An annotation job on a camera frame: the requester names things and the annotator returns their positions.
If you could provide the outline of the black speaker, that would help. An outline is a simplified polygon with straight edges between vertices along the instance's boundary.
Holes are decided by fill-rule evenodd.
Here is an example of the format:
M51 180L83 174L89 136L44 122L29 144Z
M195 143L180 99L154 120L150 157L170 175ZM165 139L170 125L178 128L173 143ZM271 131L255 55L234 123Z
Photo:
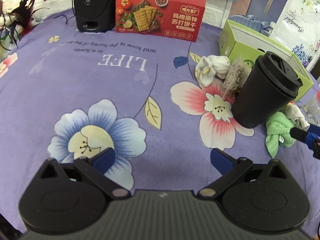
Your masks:
M116 24L116 0L73 0L77 29L105 33Z

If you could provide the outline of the floral plastic bag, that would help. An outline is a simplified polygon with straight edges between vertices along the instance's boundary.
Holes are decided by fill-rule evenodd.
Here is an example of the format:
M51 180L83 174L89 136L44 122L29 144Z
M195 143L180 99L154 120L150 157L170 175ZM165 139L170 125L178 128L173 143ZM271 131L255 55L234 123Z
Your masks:
M290 0L272 38L307 67L319 50L319 0Z

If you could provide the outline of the dark feather decoration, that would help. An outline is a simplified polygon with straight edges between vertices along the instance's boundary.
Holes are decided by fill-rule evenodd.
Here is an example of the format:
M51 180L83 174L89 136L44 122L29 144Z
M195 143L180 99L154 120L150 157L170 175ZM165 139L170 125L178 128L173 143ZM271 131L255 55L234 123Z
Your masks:
M4 11L1 0L1 57L8 55L23 36L44 22L45 17L36 18L35 13L48 8L35 9L35 2L36 0L20 0L18 7L12 11Z

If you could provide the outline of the dark blue bedroom poster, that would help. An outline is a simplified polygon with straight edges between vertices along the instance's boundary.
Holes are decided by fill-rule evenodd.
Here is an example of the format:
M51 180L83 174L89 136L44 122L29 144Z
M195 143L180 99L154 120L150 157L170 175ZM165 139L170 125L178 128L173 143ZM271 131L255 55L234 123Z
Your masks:
M228 19L249 27L267 37L284 19L292 0L237 0Z

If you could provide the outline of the purple floral tablecloth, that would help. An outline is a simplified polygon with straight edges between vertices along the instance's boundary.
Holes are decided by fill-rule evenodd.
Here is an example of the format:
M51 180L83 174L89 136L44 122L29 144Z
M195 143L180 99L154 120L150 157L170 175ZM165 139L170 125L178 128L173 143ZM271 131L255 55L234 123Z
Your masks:
M224 80L195 77L218 53L219 32L197 42L87 34L45 20L1 63L2 239L312 239L319 236L319 159L298 140L266 145L266 121L245 128ZM107 148L108 179L130 198L107 200L73 162ZM212 149L253 161L215 199Z

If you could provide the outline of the white knotted sock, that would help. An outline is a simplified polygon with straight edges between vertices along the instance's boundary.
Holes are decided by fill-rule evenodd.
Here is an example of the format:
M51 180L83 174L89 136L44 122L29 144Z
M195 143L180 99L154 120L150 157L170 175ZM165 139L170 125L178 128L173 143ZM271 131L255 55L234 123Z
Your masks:
M216 76L225 79L230 67L230 60L226 56L203 56L195 67L195 77L201 86L208 87Z

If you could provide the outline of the green towel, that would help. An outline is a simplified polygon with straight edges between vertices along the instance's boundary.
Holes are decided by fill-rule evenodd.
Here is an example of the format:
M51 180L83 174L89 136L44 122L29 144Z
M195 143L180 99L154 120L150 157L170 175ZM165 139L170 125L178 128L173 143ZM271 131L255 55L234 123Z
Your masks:
M277 155L279 146L289 148L296 142L290 135L294 126L282 112L277 112L267 119L265 145L271 158Z

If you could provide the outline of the black coffee cup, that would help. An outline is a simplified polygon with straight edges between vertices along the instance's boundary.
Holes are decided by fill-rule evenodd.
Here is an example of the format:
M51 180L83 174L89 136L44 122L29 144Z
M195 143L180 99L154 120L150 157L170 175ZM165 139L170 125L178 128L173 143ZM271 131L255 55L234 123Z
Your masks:
M241 126L255 128L294 100L302 85L284 59L267 51L256 59L232 104L233 116Z

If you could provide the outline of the glass jar pink lid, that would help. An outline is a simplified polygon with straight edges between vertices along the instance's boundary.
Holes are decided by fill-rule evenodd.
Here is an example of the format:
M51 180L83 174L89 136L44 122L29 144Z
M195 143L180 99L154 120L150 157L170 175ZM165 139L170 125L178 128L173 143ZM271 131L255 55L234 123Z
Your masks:
M303 114L308 123L319 126L320 124L320 91L311 97L302 107Z

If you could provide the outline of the red cracker box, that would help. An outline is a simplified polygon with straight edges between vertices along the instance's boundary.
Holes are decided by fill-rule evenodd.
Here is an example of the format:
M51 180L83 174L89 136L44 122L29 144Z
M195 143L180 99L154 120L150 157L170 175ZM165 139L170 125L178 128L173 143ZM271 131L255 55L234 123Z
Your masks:
M206 0L116 0L116 31L195 42Z

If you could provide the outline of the green cardboard box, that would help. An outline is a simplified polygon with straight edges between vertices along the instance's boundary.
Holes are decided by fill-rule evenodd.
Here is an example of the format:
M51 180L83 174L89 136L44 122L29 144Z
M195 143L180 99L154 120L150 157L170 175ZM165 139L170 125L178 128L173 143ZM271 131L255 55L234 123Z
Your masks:
M227 20L218 39L219 51L221 56L226 56L231 62L240 57L253 67L256 59L271 51L285 60L302 80L303 85L298 90L298 101L313 86L313 80L298 57L263 34L246 27L240 23Z

